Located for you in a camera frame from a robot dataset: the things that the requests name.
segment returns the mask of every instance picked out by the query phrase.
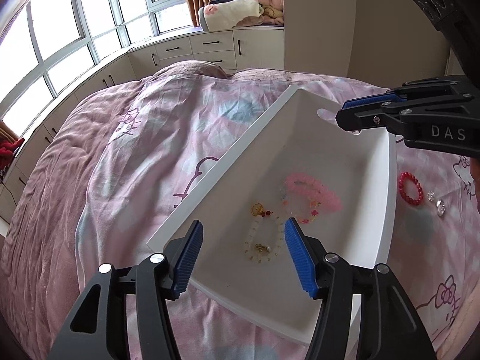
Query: window frame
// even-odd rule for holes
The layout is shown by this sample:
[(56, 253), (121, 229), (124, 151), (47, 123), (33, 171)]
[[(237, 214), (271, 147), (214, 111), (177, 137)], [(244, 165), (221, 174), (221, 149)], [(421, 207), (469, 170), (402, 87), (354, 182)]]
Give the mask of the window frame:
[[(145, 0), (147, 12), (137, 17), (134, 17), (131, 20), (124, 21), (123, 15), (122, 15), (122, 9), (120, 6), (120, 1), (109, 0), (109, 5), (112, 12), (113, 21), (114, 21), (114, 27), (108, 31), (105, 31), (99, 35), (96, 35), (95, 37), (92, 37), (88, 28), (85, 12), (82, 6), (82, 1), (81, 0), (70, 0), (70, 1), (71, 1), (71, 7), (73, 10), (73, 16), (75, 18), (75, 23), (77, 25), (77, 29), (79, 33), (79, 38), (72, 41), (68, 45), (62, 47), (61, 49), (56, 51), (54, 54), (52, 54), (45, 60), (42, 58), (40, 54), (37, 38), (35, 36), (30, 1), (26, 3), (25, 9), (27, 12), (28, 31), (29, 31), (30, 39), (32, 40), (32, 45), (35, 52), (35, 56), (37, 57), (38, 64), (14, 86), (14, 88), (5, 96), (4, 99), (0, 99), (0, 120), (3, 119), (3, 117), (9, 111), (11, 106), (26, 92), (26, 90), (42, 76), (45, 79), (45, 83), (48, 89), (50, 90), (50, 93), (52, 94), (52, 101), (58, 98), (59, 94), (63, 90), (65, 90), (65, 88), (59, 93), (55, 91), (55, 88), (53, 87), (53, 84), (50, 80), (48, 70), (50, 70), (57, 63), (63, 61), (63, 59), (67, 58), (71, 54), (80, 50), (82, 47), (86, 46), (88, 48), (88, 51), (90, 52), (90, 55), (92, 56), (92, 60), (94, 63), (93, 68), (94, 68), (96, 65), (98, 65), (101, 62), (101, 59), (98, 56), (97, 50), (95, 49), (94, 40), (112, 31), (116, 31), (118, 38), (120, 40), (121, 47), (122, 48), (129, 47), (132, 44), (132, 42), (130, 41), (130, 38), (128, 36), (126, 26), (132, 23), (133, 21), (138, 20), (144, 16), (148, 16), (149, 18), (153, 36), (158, 36), (160, 35), (161, 32), (159, 31), (159, 28), (158, 28), (158, 23), (157, 23), (157, 18), (155, 17), (155, 13), (163, 9), (172, 7), (174, 5), (183, 4), (186, 2), (186, 0), (158, 0), (158, 1)], [(48, 107), (48, 104), (29, 123), (26, 130), (30, 128), (30, 126), (33, 124), (35, 119), (45, 110), (46, 107)]]

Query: white tray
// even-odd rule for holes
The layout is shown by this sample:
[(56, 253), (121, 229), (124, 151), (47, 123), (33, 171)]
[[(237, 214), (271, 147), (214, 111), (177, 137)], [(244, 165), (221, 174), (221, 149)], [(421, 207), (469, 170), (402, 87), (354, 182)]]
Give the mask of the white tray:
[[(354, 135), (317, 115), (339, 105), (290, 86), (233, 144), (147, 245), (163, 251), (194, 219), (205, 232), (191, 283), (234, 313), (294, 342), (309, 345), (320, 310), (301, 288), (284, 245), (270, 262), (246, 258), (251, 206), (276, 214), (285, 177), (304, 172), (324, 183), (343, 209), (301, 225), (327, 251), (350, 264), (372, 268), (386, 262), (395, 215), (397, 159), (385, 128)], [(262, 227), (273, 221), (263, 221)], [(347, 353), (358, 339), (360, 298), (354, 296)]]

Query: bracelet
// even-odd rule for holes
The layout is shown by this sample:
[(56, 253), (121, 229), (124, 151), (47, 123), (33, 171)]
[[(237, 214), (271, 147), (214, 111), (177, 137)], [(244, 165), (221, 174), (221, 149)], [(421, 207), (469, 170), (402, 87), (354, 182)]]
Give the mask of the bracelet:
[(250, 210), (251, 214), (255, 217), (253, 220), (247, 239), (244, 242), (244, 253), (247, 255), (249, 260), (255, 260), (258, 263), (262, 261), (271, 261), (273, 258), (277, 257), (280, 249), (283, 245), (283, 227), (285, 222), (280, 219), (279, 216), (274, 218), (275, 224), (277, 225), (277, 237), (275, 241), (275, 247), (269, 245), (263, 245), (261, 243), (255, 242), (255, 234), (263, 222), (263, 218), (273, 218), (272, 212), (263, 210), (263, 205), (256, 203), (252, 206)]
[[(342, 203), (334, 192), (328, 190), (320, 181), (305, 173), (292, 173), (285, 179), (285, 185), (288, 192), (305, 197), (308, 200), (310, 211), (309, 218), (295, 216), (299, 223), (308, 224), (318, 216), (317, 208), (335, 212), (341, 210)], [(287, 192), (282, 195), (282, 205), (284, 208), (290, 204)]]
[[(409, 180), (413, 181), (413, 183), (417, 187), (418, 199), (412, 199), (405, 192), (405, 188), (404, 188), (404, 184), (403, 184), (405, 179), (409, 179)], [(398, 191), (400, 192), (400, 196), (402, 197), (402, 199), (405, 200), (405, 202), (407, 202), (408, 204), (410, 204), (412, 206), (420, 205), (420, 203), (423, 200), (422, 186), (420, 185), (419, 181), (415, 178), (415, 176), (413, 174), (409, 173), (409, 172), (402, 172), (400, 174), (400, 177), (398, 178)]]

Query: black device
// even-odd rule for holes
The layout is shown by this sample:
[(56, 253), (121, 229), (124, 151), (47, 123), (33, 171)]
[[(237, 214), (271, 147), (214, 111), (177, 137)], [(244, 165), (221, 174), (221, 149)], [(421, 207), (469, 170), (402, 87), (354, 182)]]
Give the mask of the black device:
[[(466, 76), (412, 81), (387, 93), (345, 102), (337, 114), (346, 131), (386, 127), (413, 148), (480, 155), (480, 0), (414, 0), (450, 42)], [(350, 325), (352, 294), (362, 295), (357, 360), (433, 360), (435, 352), (400, 283), (385, 264), (349, 265), (305, 237), (291, 218), (314, 267), (316, 299), (322, 306), (308, 360), (342, 360)], [(201, 223), (164, 253), (116, 270), (103, 264), (74, 304), (49, 360), (128, 360), (125, 297), (136, 294), (143, 360), (179, 360), (166, 299), (185, 290), (200, 250)]]

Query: windowsill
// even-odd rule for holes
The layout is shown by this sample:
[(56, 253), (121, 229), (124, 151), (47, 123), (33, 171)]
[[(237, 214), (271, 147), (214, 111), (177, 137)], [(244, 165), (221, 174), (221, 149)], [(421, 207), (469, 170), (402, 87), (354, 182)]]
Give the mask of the windowsill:
[[(230, 30), (224, 30), (224, 31), (232, 31), (233, 29), (235, 30), (251, 30), (251, 29), (256, 29), (256, 28), (264, 28), (264, 29), (283, 29), (282, 26), (252, 26), (252, 27), (239, 27), (239, 28), (232, 28)], [(74, 92), (77, 90), (78, 87), (83, 85), (85, 82), (87, 82), (94, 74), (98, 73), (101, 71), (103, 68), (105, 68), (107, 65), (110, 63), (114, 62), (115, 60), (119, 59), (123, 55), (127, 53), (131, 53), (133, 51), (142, 49), (144, 47), (148, 47), (160, 42), (165, 42), (169, 40), (173, 40), (176, 38), (182, 38), (185, 36), (190, 36), (192, 34), (200, 34), (204, 33), (203, 30), (200, 27), (183, 27), (183, 28), (178, 28), (176, 30), (164, 32), (159, 36), (154, 36), (147, 38), (145, 40), (141, 40), (140, 42), (137, 43), (132, 43), (130, 46), (119, 49), (113, 54), (110, 54), (109, 56), (105, 57), (102, 59), (102, 61), (93, 66), (91, 69), (87, 70), (85, 73), (83, 73), (81, 76), (79, 76), (75, 81), (73, 81), (70, 85), (68, 85), (61, 93), (60, 95), (54, 99), (41, 113), (40, 115), (32, 122), (30, 127), (25, 131), (25, 133), (22, 135), (23, 138), (25, 138), (25, 142), (21, 146), (21, 148), (17, 151), (15, 155), (15, 159), (13, 160), (12, 164), (10, 165), (10, 169), (8, 170), (7, 174), (5, 175), (4, 180), (8, 178), (8, 175), (11, 171), (11, 168), (15, 165), (16, 159), (22, 152), (23, 148), (26, 146), (29, 138), (35, 133), (35, 131), (43, 125), (45, 120), (49, 117), (50, 113), (58, 107), (66, 98), (70, 97), (71, 95), (74, 94)]]

